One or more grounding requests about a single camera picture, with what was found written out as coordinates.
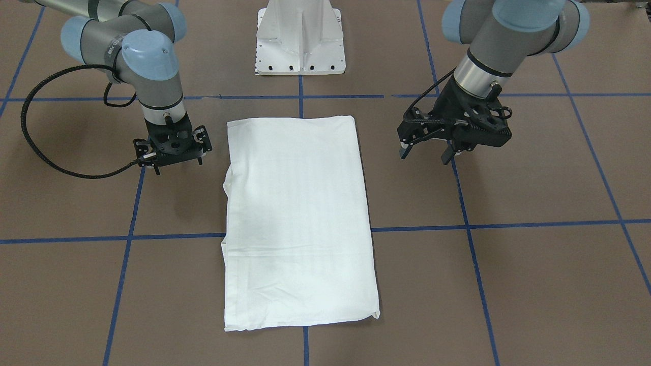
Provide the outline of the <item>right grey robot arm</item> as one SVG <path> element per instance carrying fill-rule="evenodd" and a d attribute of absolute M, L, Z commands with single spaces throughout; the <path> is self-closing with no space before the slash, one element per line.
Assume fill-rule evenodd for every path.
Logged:
<path fill-rule="evenodd" d="M 154 169 L 196 160 L 202 165 L 213 147 L 204 126 L 192 127 L 184 106 L 179 60 L 174 45 L 188 31 L 185 16 L 172 3 L 142 1 L 39 1 L 38 5 L 68 14 L 60 40 L 78 65 L 40 81 L 28 93 L 20 125 L 28 146 L 49 167 L 69 176 L 97 180 L 116 176 L 134 165 Z M 104 104 L 116 84 L 133 86 L 131 101 L 140 104 L 148 136 L 135 139 L 136 158 L 111 173 L 74 173 L 52 162 L 37 148 L 26 127 L 26 115 L 35 95 L 58 77 L 77 70 L 102 70 L 108 84 Z"/>

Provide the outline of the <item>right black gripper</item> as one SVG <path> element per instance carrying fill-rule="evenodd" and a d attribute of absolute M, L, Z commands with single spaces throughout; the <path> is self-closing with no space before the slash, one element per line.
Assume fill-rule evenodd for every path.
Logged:
<path fill-rule="evenodd" d="M 173 122 L 166 117 L 162 125 L 145 121 L 147 139 L 134 139 L 136 162 L 140 167 L 152 167 L 160 176 L 160 167 L 197 160 L 203 165 L 203 157 L 213 151 L 209 133 L 205 126 L 192 128 L 188 114 Z"/>

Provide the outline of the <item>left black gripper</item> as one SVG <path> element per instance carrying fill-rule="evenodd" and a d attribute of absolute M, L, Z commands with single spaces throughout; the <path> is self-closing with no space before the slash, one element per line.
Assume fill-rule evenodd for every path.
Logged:
<path fill-rule="evenodd" d="M 442 81 L 441 78 L 435 82 L 404 112 L 403 121 L 397 128 L 400 159 L 404 160 L 418 143 L 441 139 L 450 143 L 441 155 L 442 164 L 448 165 L 458 152 L 470 152 L 478 144 L 502 147 L 511 139 L 508 119 L 512 110 L 498 100 L 502 85 L 497 81 L 489 83 L 487 97 L 479 98 L 466 93 L 455 79 L 451 79 L 432 110 L 428 113 L 420 111 L 417 102 Z"/>

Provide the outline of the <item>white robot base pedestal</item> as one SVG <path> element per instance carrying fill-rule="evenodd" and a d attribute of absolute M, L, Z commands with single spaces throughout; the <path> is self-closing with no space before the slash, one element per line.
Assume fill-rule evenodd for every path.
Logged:
<path fill-rule="evenodd" d="M 259 76 L 344 74 L 340 10 L 330 1 L 269 1 L 257 13 L 254 65 Z"/>

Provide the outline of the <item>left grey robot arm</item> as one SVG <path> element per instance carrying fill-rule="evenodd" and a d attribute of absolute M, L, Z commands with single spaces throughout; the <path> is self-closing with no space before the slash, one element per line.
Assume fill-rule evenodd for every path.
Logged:
<path fill-rule="evenodd" d="M 590 14 L 577 1 L 453 1 L 442 16 L 447 40 L 468 45 L 428 113 L 412 102 L 397 128 L 400 157 L 418 143 L 444 140 L 443 164 L 476 146 L 502 147 L 512 137 L 509 107 L 498 100 L 528 56 L 558 53 L 586 37 Z"/>

